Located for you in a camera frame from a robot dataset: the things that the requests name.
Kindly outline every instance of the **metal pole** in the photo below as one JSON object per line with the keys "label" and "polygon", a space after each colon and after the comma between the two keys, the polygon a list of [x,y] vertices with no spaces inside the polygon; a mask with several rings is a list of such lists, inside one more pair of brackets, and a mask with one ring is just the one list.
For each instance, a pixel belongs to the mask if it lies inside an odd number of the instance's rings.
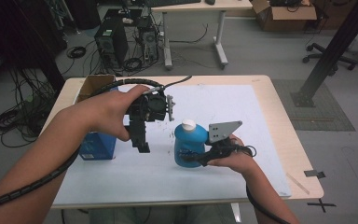
{"label": "metal pole", "polygon": [[347,19],[337,30],[330,44],[327,46],[319,62],[316,63],[310,76],[305,81],[299,92],[292,93],[292,99],[296,106],[312,107],[312,97],[330,74],[339,57],[345,52],[353,39],[358,34],[358,1],[353,6]]}

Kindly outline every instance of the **cardboard box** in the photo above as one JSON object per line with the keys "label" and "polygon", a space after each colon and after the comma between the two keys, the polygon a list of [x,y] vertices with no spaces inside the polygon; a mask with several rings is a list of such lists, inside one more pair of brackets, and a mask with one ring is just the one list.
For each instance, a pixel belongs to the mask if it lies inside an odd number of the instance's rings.
{"label": "cardboard box", "polygon": [[[76,103],[86,100],[91,94],[109,83],[114,82],[112,75],[92,75],[86,77],[76,98]],[[80,146],[80,157],[85,161],[112,160],[116,138],[105,133],[88,133]]]}
{"label": "cardboard box", "polygon": [[298,7],[272,7],[267,0],[251,3],[264,31],[303,31],[307,21],[316,20],[315,7],[308,0]]}

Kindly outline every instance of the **camera rig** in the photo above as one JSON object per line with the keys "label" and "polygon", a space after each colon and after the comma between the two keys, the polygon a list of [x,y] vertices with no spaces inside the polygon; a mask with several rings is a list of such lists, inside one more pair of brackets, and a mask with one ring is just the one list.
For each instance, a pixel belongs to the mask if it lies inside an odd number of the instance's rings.
{"label": "camera rig", "polygon": [[172,116],[172,109],[175,105],[172,100],[173,97],[170,95],[166,96],[164,91],[171,85],[184,82],[189,79],[191,79],[191,76],[165,86],[148,79],[122,79],[101,87],[97,91],[93,92],[91,97],[110,91],[115,87],[127,84],[143,84],[152,86],[152,89],[144,92],[144,94],[131,103],[126,112],[126,115],[129,115],[130,117],[130,125],[125,126],[127,131],[130,133],[132,146],[137,147],[140,153],[148,153],[150,152],[150,148],[146,142],[145,122],[165,120],[166,114],[169,115],[169,121],[174,120]]}

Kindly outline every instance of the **blue cardboard box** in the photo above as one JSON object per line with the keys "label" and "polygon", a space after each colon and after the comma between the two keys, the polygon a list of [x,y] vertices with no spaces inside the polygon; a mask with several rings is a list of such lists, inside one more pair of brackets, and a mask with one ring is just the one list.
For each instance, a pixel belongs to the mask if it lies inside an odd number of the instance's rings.
{"label": "blue cardboard box", "polygon": [[80,157],[85,161],[112,160],[116,138],[105,133],[88,133],[80,146]]}
{"label": "blue cardboard box", "polygon": [[[76,98],[76,103],[88,99],[94,91],[115,80],[113,75],[87,76]],[[116,140],[109,134],[88,133],[80,146],[79,155],[85,161],[112,160]]]}

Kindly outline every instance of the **electronic equipment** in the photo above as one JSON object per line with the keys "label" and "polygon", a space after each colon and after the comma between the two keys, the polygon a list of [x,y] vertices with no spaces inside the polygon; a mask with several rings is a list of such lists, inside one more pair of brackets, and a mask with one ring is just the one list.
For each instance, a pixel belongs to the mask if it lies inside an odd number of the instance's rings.
{"label": "electronic equipment", "polygon": [[94,38],[103,65],[110,68],[122,67],[129,48],[123,20],[116,17],[105,19]]}
{"label": "electronic equipment", "polygon": [[88,30],[101,24],[97,3],[90,0],[65,0],[72,13],[76,26],[82,30]]}
{"label": "electronic equipment", "polygon": [[270,0],[269,5],[272,7],[298,7],[301,0]]}
{"label": "electronic equipment", "polygon": [[165,120],[166,114],[168,114],[169,121],[173,120],[172,108],[175,103],[172,100],[172,96],[165,95],[164,91],[177,83],[184,82],[191,79],[191,76],[182,80],[161,85],[153,80],[140,79],[140,78],[127,78],[109,83],[97,91],[94,91],[90,97],[99,95],[101,93],[110,91],[112,88],[119,87],[128,84],[142,84],[152,86],[149,91],[144,92],[143,95],[134,100],[126,111],[126,115],[129,115],[130,125],[125,128],[130,133],[132,146],[137,147],[140,153],[149,153],[149,145],[146,142],[146,126],[145,122],[154,122],[156,120]]}
{"label": "electronic equipment", "polygon": [[158,58],[158,34],[149,16],[138,20],[139,40],[145,62],[152,62]]}
{"label": "electronic equipment", "polygon": [[200,2],[201,0],[145,0],[145,5],[147,7],[166,7]]}
{"label": "electronic equipment", "polygon": [[205,3],[211,6],[213,6],[215,2],[215,0],[205,0]]}

